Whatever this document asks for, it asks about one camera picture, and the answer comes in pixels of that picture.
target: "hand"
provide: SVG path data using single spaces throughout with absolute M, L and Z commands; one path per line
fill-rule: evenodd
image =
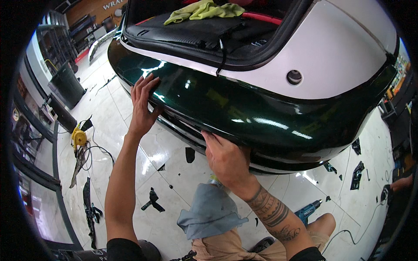
M 223 185 L 238 197 L 245 197 L 249 186 L 256 185 L 256 189 L 259 188 L 257 179 L 249 172 L 249 148 L 240 149 L 229 140 L 204 130 L 201 133 L 206 141 L 209 167 Z
M 159 106 L 154 108 L 152 113 L 148 111 L 150 90 L 160 81 L 159 77 L 153 78 L 152 73 L 145 79 L 141 76 L 135 86 L 131 87 L 133 112 L 128 134 L 138 141 L 151 129 L 155 120 L 163 111 L 163 108 Z

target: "sneaker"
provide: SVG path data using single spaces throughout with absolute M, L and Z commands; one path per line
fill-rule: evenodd
M 195 261 L 195 259 L 193 258 L 195 255 L 197 255 L 197 253 L 193 250 L 190 250 L 189 253 L 187 255 L 185 255 L 182 258 L 177 258 L 177 259 L 171 259 L 170 261 Z
M 389 184 L 383 186 L 382 194 L 380 195 L 380 201 L 387 199 L 387 204 L 389 205 L 393 199 L 393 190 L 390 188 Z
M 259 253 L 266 249 L 267 247 L 274 244 L 274 238 L 268 236 L 263 238 L 260 242 L 258 242 L 252 249 L 250 249 L 250 253 Z

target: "car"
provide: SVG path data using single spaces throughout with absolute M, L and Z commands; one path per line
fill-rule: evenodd
M 164 25 L 193 1 L 183 2 L 130 0 L 110 64 L 128 95 L 140 76 L 159 76 L 158 121 L 202 154 L 202 129 L 250 147 L 255 173 L 337 156 L 396 74 L 399 37 L 376 1 L 260 1 L 269 8 Z

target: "person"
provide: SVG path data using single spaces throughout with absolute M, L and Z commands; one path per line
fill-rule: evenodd
M 135 209 L 135 159 L 140 139 L 154 124 L 162 108 L 148 111 L 150 90 L 159 78 L 151 73 L 131 87 L 133 116 L 125 135 L 107 187 L 104 212 L 109 260 L 146 260 L 133 229 Z M 222 184 L 243 199 L 268 232 L 278 241 L 258 252 L 241 246 L 237 228 L 225 233 L 192 241 L 196 260 L 325 260 L 320 250 L 335 229 L 332 214 L 327 213 L 304 226 L 302 221 L 280 200 L 261 186 L 249 172 L 249 149 L 239 148 L 216 134 L 202 131 L 206 141 L 209 166 Z
M 415 171 L 412 171 L 411 175 L 407 177 L 402 177 L 390 185 L 385 185 L 385 188 L 389 187 L 393 192 L 398 192 L 404 188 L 412 186 L 412 184 L 414 183 L 414 179 Z

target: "open trunk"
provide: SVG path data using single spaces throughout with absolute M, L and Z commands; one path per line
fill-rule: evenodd
M 139 49 L 227 70 L 252 70 L 285 45 L 312 0 L 254 0 L 243 6 L 242 16 L 164 25 L 173 11 L 191 2 L 130 1 L 123 35 Z

